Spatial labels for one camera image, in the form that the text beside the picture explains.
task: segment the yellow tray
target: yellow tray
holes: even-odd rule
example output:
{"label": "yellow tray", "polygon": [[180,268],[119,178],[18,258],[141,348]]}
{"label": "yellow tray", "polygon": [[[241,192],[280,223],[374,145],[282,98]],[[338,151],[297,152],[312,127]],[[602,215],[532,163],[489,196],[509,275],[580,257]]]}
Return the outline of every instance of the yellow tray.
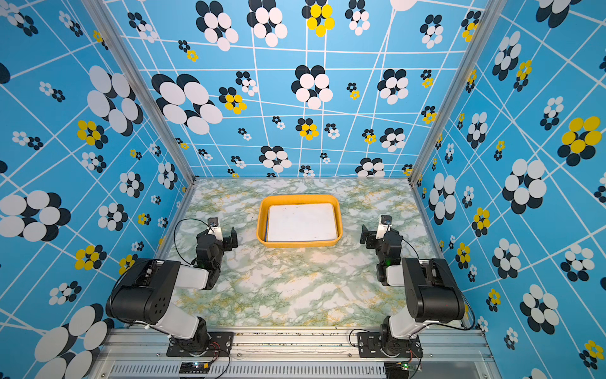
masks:
{"label": "yellow tray", "polygon": [[[295,205],[295,204],[332,204],[335,211],[335,223],[337,227],[337,238],[330,241],[297,241],[297,242],[268,242],[267,233],[267,215],[269,207],[277,205]],[[318,247],[334,246],[343,237],[343,221],[341,220],[341,208],[339,200],[332,195],[278,195],[269,196],[261,201],[259,209],[259,219],[257,220],[257,240],[267,247]]]}

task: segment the marble table surface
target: marble table surface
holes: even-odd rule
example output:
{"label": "marble table surface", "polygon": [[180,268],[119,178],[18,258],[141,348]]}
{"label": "marble table surface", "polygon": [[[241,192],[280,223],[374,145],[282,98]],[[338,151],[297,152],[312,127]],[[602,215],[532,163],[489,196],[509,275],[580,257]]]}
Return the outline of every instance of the marble table surface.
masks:
{"label": "marble table surface", "polygon": [[[381,214],[421,258],[436,257],[405,179],[198,179],[186,217],[219,217],[238,232],[212,290],[176,289],[173,302],[209,326],[379,326],[406,306],[404,289],[376,279],[374,250],[359,243],[362,224],[376,230]],[[272,195],[329,194],[340,203],[343,237],[333,247],[267,248],[256,239],[261,201]],[[302,227],[313,228],[313,225]],[[176,240],[188,261],[205,226],[183,221]],[[402,256],[414,252],[403,243]],[[167,259],[180,260],[173,246]]]}

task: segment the white board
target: white board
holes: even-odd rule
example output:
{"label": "white board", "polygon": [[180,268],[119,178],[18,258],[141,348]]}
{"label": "white board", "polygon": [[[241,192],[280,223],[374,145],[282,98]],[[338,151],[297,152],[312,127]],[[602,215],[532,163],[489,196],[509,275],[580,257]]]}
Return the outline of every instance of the white board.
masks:
{"label": "white board", "polygon": [[337,237],[332,204],[289,204],[269,208],[268,242],[331,241]]}

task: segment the blue wallpaper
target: blue wallpaper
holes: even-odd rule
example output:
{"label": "blue wallpaper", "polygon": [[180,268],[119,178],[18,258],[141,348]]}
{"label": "blue wallpaper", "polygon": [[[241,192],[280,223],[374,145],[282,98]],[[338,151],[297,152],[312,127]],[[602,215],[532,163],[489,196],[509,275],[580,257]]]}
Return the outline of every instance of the blue wallpaper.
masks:
{"label": "blue wallpaper", "polygon": [[404,177],[487,1],[105,3],[195,174]]}
{"label": "blue wallpaper", "polygon": [[0,378],[82,377],[186,183],[79,1],[0,16]]}
{"label": "blue wallpaper", "polygon": [[606,377],[605,19],[509,0],[415,183],[505,379]]}

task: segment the robotic arm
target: robotic arm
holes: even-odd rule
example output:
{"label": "robotic arm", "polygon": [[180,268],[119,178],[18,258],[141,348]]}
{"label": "robotic arm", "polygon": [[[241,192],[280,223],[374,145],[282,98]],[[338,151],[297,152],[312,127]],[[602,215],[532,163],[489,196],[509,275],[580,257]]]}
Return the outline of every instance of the robotic arm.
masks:
{"label": "robotic arm", "polygon": [[234,228],[225,237],[217,217],[209,218],[208,226],[196,236],[193,267],[178,261],[138,259],[114,285],[105,305],[107,315],[168,334],[171,345],[177,344],[186,353],[204,353],[211,340],[206,321],[186,313],[170,299],[174,288],[212,289],[221,273],[224,252],[238,246]]}
{"label": "robotic arm", "polygon": [[465,315],[463,294],[446,260],[401,258],[402,240],[391,228],[391,216],[381,216],[376,232],[362,225],[360,243],[374,249],[379,258],[377,279],[384,286],[403,286],[406,291],[407,307],[387,316],[381,325],[381,349],[388,356],[401,354],[403,345],[426,327],[462,320]]}

